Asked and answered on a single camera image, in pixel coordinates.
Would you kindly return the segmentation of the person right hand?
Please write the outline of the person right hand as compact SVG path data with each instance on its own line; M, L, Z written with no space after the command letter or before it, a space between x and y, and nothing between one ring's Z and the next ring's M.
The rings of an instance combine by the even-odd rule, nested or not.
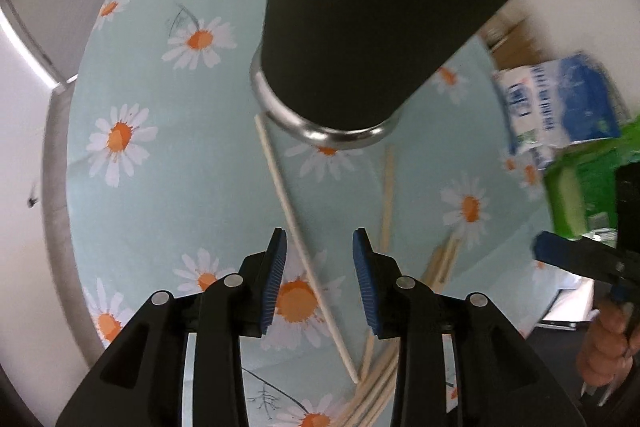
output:
M639 327L630 338L625 334L630 308L631 305L616 305L610 299L599 303L599 313L590 324L576 359L586 386L618 387L629 375L634 365L632 358L639 351Z

